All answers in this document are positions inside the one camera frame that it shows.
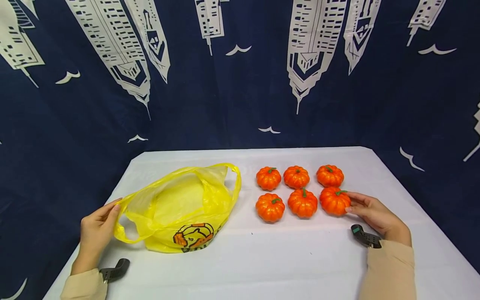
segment wrist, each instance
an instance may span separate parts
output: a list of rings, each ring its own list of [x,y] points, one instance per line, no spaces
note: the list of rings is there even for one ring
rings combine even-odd
[[[387,231],[385,233],[385,240],[394,241],[409,247],[412,246],[412,235],[410,229],[405,224]]]
[[[72,264],[70,275],[84,273],[97,268],[100,255],[97,253],[85,252],[80,249],[77,258]]]

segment orange pumpkin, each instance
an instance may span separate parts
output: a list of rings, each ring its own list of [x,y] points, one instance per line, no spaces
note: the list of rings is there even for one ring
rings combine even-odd
[[[295,190],[304,188],[310,182],[307,170],[299,166],[289,167],[283,173],[285,184]]]
[[[274,223],[282,218],[285,204],[278,195],[266,193],[258,198],[255,208],[263,221]]]
[[[257,184],[266,191],[273,191],[282,181],[282,176],[276,168],[261,168],[257,173]]]
[[[310,218],[317,211],[317,197],[305,188],[295,190],[288,198],[288,207],[300,218]]]
[[[350,197],[337,187],[324,188],[320,193],[320,205],[328,214],[341,216],[346,214],[345,207],[351,206]]]
[[[317,170],[317,181],[324,187],[339,187],[343,182],[343,172],[336,166],[321,166]]]

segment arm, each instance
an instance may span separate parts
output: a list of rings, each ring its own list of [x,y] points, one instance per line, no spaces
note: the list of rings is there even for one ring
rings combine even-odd
[[[408,227],[378,199],[349,192],[347,212],[384,235],[380,249],[369,248],[359,300],[416,300],[415,261]]]
[[[97,269],[101,253],[113,236],[113,228],[119,216],[117,199],[82,219],[80,226],[80,250],[72,264],[72,271],[65,282],[61,300],[105,300],[107,284]]]

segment duck logo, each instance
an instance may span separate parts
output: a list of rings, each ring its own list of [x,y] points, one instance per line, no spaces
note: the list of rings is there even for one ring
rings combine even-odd
[[[182,226],[173,236],[173,242],[182,246],[184,253],[200,250],[213,239],[214,229],[208,223],[199,223]]]

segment yellow plastic bag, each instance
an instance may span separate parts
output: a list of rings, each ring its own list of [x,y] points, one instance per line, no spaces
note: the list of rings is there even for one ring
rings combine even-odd
[[[237,173],[233,191],[225,186],[228,168]],[[139,238],[128,239],[118,221],[114,235],[130,244],[144,240],[158,252],[203,249],[228,220],[240,187],[240,171],[232,164],[181,168],[120,200],[120,215],[135,223]]]

